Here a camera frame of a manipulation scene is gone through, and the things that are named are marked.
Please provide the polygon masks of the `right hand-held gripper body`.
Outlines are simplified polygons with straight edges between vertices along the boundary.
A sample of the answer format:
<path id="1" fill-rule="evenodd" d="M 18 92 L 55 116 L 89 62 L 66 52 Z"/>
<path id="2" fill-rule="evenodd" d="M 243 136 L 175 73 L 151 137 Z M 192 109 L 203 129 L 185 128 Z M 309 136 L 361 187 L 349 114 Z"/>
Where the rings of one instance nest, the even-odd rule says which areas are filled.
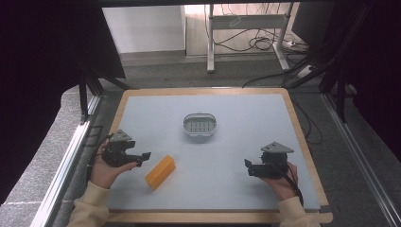
<path id="1" fill-rule="evenodd" d="M 262 176 L 272 180 L 279 180 L 288 173 L 288 154 L 293 153 L 288 148 L 276 141 L 261 148 L 263 151 L 261 160 L 264 169 Z"/>

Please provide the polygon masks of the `black curtain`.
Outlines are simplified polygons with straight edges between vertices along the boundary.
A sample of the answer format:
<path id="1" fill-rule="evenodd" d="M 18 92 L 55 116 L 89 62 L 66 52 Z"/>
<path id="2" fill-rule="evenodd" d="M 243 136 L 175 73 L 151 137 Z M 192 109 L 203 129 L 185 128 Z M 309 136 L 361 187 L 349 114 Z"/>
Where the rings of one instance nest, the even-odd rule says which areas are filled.
<path id="1" fill-rule="evenodd" d="M 303 1 L 292 31 L 320 62 L 337 62 L 320 90 L 353 86 L 355 106 L 401 161 L 401 0 Z"/>
<path id="2" fill-rule="evenodd" d="M 0 0 L 0 204 L 35 156 L 85 71 L 125 73 L 103 10 L 91 0 Z"/>

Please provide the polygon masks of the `black metal stand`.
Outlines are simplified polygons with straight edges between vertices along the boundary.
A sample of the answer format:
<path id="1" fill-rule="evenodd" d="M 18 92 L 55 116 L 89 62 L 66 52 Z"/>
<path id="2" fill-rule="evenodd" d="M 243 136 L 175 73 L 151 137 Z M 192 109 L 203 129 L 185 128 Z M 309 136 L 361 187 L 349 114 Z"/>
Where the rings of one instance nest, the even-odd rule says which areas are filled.
<path id="1" fill-rule="evenodd" d="M 83 125 L 90 116 L 87 90 L 90 90 L 94 96 L 101 96 L 104 89 L 100 84 L 100 79 L 106 79 L 108 82 L 122 90 L 129 90 L 130 86 L 120 81 L 120 79 L 124 79 L 126 77 L 122 67 L 119 67 L 115 72 L 106 73 L 97 69 L 90 69 L 84 64 L 83 61 L 80 60 L 76 60 L 75 64 L 79 73 L 78 90 L 81 110 L 80 124 Z"/>
<path id="2" fill-rule="evenodd" d="M 319 85 L 319 90 L 323 94 L 327 94 L 332 91 L 334 86 L 337 86 L 336 94 L 336 114 L 340 118 L 342 123 L 346 122 L 344 115 L 344 104 L 345 104 L 345 75 L 340 71 L 341 59 L 340 57 L 334 57 L 330 61 L 326 62 L 322 66 L 313 70 L 306 76 L 290 83 L 289 89 L 297 88 L 304 83 L 316 78 L 317 76 L 324 74 L 323 80 Z"/>

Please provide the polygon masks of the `light grey table mat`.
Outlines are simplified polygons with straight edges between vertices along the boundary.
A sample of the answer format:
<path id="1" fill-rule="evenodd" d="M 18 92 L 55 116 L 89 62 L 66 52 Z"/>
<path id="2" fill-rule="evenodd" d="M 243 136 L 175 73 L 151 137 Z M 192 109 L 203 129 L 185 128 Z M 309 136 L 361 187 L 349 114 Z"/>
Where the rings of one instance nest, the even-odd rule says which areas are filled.
<path id="1" fill-rule="evenodd" d="M 212 114 L 213 135 L 189 136 L 183 119 Z M 247 159 L 259 163 L 261 148 L 276 141 L 294 150 L 288 159 L 298 168 L 304 207 L 320 207 L 317 192 L 280 94 L 221 96 L 131 96 L 119 124 L 136 145 L 132 153 L 150 152 L 141 167 L 114 182 L 108 206 L 119 211 L 256 211 L 274 210 L 271 188 L 249 176 Z M 146 175 L 170 155 L 176 169 L 152 190 Z"/>

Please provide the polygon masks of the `white board panel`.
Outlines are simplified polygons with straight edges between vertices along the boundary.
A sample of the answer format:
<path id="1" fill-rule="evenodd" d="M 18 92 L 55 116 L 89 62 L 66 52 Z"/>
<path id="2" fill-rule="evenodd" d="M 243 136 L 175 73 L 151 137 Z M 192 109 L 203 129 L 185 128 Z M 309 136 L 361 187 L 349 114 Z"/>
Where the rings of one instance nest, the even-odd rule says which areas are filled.
<path id="1" fill-rule="evenodd" d="M 119 53 L 184 51 L 183 6 L 103 8 Z"/>

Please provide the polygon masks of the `white metal desk frame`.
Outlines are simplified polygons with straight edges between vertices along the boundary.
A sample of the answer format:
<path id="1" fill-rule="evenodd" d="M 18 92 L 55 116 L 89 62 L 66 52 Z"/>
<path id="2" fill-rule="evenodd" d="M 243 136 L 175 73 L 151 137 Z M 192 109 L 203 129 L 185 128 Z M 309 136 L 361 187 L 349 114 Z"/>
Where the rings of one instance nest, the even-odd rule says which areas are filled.
<path id="1" fill-rule="evenodd" d="M 214 15 L 214 5 L 209 6 L 207 14 L 206 30 L 208 34 L 207 49 L 207 72 L 215 72 L 215 30 L 229 29 L 278 29 L 280 31 L 277 38 L 272 42 L 274 53 L 283 71 L 288 71 L 288 62 L 283 54 L 282 45 L 287 33 L 289 19 L 293 10 L 294 3 L 288 5 L 284 14 L 254 14 L 254 15 Z"/>

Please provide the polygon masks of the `orange rectangular block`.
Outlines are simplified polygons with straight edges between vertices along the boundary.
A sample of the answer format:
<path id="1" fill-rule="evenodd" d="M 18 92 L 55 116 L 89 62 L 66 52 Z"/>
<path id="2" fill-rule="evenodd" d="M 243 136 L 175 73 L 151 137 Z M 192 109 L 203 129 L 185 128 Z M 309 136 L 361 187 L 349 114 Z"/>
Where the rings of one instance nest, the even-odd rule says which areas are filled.
<path id="1" fill-rule="evenodd" d="M 156 190 L 176 169 L 175 161 L 166 155 L 145 177 L 148 186 Z"/>

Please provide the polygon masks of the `person's left hand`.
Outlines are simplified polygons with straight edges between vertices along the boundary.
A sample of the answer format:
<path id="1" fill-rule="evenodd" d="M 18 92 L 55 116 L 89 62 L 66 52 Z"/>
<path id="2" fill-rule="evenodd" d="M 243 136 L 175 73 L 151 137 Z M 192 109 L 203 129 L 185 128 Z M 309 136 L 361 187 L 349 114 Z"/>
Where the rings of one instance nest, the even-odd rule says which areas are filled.
<path id="1" fill-rule="evenodd" d="M 109 166 L 102 159 L 102 153 L 104 149 L 105 147 L 101 145 L 96 153 L 91 170 L 90 182 L 99 187 L 110 189 L 112 184 L 120 174 L 132 170 L 137 166 L 137 164 L 135 162 L 132 162 L 120 167 Z"/>

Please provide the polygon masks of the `person's right hand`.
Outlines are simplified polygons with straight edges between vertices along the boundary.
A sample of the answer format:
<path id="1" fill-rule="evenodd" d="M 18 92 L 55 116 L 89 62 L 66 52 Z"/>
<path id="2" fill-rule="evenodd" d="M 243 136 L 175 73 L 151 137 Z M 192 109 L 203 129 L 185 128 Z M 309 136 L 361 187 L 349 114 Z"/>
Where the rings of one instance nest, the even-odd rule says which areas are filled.
<path id="1" fill-rule="evenodd" d="M 293 165 L 292 163 L 288 163 L 288 166 L 288 177 L 292 180 L 294 184 L 298 184 L 297 166 Z M 271 187 L 271 189 L 280 201 L 296 197 L 295 189 L 285 178 L 279 180 L 262 178 L 262 181 L 264 181 Z"/>

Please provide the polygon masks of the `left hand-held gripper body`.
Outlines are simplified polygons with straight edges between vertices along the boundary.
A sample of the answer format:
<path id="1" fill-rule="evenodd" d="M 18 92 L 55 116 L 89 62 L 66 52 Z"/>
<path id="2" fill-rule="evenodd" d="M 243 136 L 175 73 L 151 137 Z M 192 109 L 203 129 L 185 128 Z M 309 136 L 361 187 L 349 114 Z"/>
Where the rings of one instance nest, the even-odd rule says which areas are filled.
<path id="1" fill-rule="evenodd" d="M 109 136 L 109 142 L 103 151 L 102 159 L 112 167 L 120 167 L 128 164 L 126 150 L 133 148 L 135 142 L 122 130 L 117 130 Z"/>

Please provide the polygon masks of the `white power strip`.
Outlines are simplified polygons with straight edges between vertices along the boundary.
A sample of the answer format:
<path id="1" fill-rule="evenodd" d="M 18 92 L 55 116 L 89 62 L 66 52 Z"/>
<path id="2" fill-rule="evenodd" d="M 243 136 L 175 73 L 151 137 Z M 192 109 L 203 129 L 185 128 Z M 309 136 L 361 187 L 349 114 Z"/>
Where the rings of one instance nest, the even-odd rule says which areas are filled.
<path id="1" fill-rule="evenodd" d="M 314 67 L 312 65 L 307 65 L 304 69 L 302 69 L 297 77 L 298 78 L 303 78 L 305 76 L 307 76 L 309 73 L 311 73 L 313 71 Z"/>

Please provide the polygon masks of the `silver aluminium rail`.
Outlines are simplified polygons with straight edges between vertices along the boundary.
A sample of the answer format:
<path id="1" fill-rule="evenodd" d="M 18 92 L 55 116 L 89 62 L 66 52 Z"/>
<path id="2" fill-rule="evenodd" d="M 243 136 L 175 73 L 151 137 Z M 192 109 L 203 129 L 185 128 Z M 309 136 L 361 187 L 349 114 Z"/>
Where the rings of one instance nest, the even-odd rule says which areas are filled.
<path id="1" fill-rule="evenodd" d="M 350 131 L 348 124 L 345 123 L 337 114 L 335 101 L 330 95 L 322 95 L 322 99 L 336 126 L 338 127 L 346 146 L 356 161 L 366 184 L 373 193 L 384 217 L 391 227 L 401 227 L 401 213 L 397 211 L 394 202 L 390 198 L 388 192 L 385 190 L 383 184 L 376 176 L 372 166 L 369 164 L 366 156 L 362 152 L 362 149 L 355 136 Z"/>
<path id="2" fill-rule="evenodd" d="M 77 126 L 72 140 L 70 141 L 69 146 L 63 155 L 63 158 L 61 159 L 59 168 L 57 169 L 55 176 L 44 195 L 44 199 L 42 200 L 41 205 L 39 206 L 37 213 L 29 227 L 45 227 L 50 220 L 57 200 L 61 194 L 61 190 L 66 182 L 67 176 L 72 169 L 73 163 L 75 162 L 79 147 L 81 146 L 83 138 L 89 129 L 99 100 L 99 96 L 93 96 L 90 99 L 89 104 L 87 105 L 89 108 L 88 119 Z"/>

